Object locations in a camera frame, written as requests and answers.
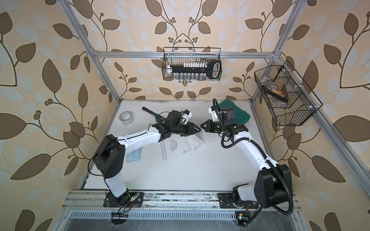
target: ruler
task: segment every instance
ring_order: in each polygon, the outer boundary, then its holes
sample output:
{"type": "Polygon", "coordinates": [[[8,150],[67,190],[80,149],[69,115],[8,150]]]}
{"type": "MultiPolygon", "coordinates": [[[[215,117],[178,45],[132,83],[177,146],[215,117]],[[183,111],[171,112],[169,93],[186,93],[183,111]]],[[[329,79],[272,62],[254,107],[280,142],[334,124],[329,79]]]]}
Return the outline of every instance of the ruler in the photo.
{"type": "Polygon", "coordinates": [[[166,147],[164,145],[164,140],[161,141],[161,149],[162,149],[163,160],[167,160],[167,153],[166,153],[166,147]]]}

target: green cloth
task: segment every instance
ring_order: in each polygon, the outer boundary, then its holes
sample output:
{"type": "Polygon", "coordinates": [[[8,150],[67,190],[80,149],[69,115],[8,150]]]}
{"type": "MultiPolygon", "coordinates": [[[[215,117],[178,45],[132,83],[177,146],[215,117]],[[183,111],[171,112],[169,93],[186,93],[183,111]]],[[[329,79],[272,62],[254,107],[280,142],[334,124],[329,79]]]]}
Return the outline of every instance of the green cloth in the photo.
{"type": "Polygon", "coordinates": [[[228,99],[219,103],[219,106],[220,108],[233,108],[238,124],[245,124],[250,119],[250,115],[248,113],[240,109],[238,106],[236,106],[233,102],[231,102],[228,99]]]}

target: black wire basket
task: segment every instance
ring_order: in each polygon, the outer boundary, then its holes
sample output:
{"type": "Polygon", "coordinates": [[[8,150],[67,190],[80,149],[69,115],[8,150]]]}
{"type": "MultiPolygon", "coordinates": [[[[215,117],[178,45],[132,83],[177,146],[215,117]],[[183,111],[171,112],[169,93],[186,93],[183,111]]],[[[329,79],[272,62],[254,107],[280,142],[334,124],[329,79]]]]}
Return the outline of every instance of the black wire basket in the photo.
{"type": "Polygon", "coordinates": [[[220,81],[221,48],[164,47],[163,79],[220,81]]]}
{"type": "Polygon", "coordinates": [[[302,83],[296,83],[289,71],[291,65],[270,65],[256,71],[255,81],[277,126],[300,126],[321,106],[322,102],[298,74],[302,83]],[[311,102],[302,88],[312,92],[317,102],[311,102]]]}

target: leaf-patterned wallpaper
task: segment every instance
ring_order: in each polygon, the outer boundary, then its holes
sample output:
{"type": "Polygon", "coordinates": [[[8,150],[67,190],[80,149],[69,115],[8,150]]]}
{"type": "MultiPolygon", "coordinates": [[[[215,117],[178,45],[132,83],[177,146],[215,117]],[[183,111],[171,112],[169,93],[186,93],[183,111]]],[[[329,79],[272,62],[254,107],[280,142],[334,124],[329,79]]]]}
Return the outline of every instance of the leaf-patterned wallpaper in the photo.
{"type": "Polygon", "coordinates": [[[368,169],[369,18],[369,1],[318,1],[305,8],[283,49],[283,57],[314,89],[329,119],[368,169]]]}
{"type": "Polygon", "coordinates": [[[293,0],[70,0],[100,51],[273,51],[293,0]]]}
{"type": "Polygon", "coordinates": [[[1,228],[45,231],[116,103],[55,0],[0,1],[0,44],[1,228]]]}
{"type": "Polygon", "coordinates": [[[122,99],[191,100],[249,99],[257,85],[253,73],[266,66],[263,59],[224,59],[220,81],[163,80],[162,60],[106,58],[105,70],[122,99]]]}
{"type": "MultiPolygon", "coordinates": [[[[365,0],[308,0],[282,54],[368,168],[369,10],[365,0]]],[[[293,188],[310,228],[368,230],[370,201],[315,120],[278,127],[262,98],[256,107],[275,157],[293,173],[293,188]],[[344,210],[349,197],[351,206],[344,210]]]]}

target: white tabletop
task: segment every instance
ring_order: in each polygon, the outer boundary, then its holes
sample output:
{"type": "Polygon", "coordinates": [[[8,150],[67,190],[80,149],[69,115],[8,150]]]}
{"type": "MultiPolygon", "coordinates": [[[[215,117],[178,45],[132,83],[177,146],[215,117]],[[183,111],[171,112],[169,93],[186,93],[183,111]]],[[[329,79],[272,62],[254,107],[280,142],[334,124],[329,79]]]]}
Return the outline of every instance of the white tabletop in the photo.
{"type": "MultiPolygon", "coordinates": [[[[242,110],[250,115],[245,124],[253,139],[264,149],[256,121],[252,114],[249,101],[235,101],[242,110]]],[[[211,101],[123,101],[110,128],[109,134],[123,136],[135,130],[142,131],[154,124],[155,118],[141,108],[146,107],[155,113],[163,111],[184,111],[193,113],[189,121],[204,123],[211,119],[208,108],[211,101]],[[134,121],[123,125],[119,120],[121,113],[130,111],[134,121]]],[[[218,134],[206,133],[202,130],[205,144],[194,151],[194,138],[186,137],[191,151],[182,153],[184,137],[173,134],[165,140],[167,160],[162,159],[161,144],[153,143],[143,147],[140,160],[126,162],[126,155],[121,170],[122,177],[129,189],[136,190],[201,190],[201,191],[231,191],[239,184],[254,184],[257,172],[244,153],[237,147],[224,149],[218,134]],[[170,140],[176,140],[178,147],[170,149],[170,140]]],[[[101,174],[93,167],[92,173],[101,174]]],[[[85,189],[106,189],[102,177],[89,176],[85,189]]]]}

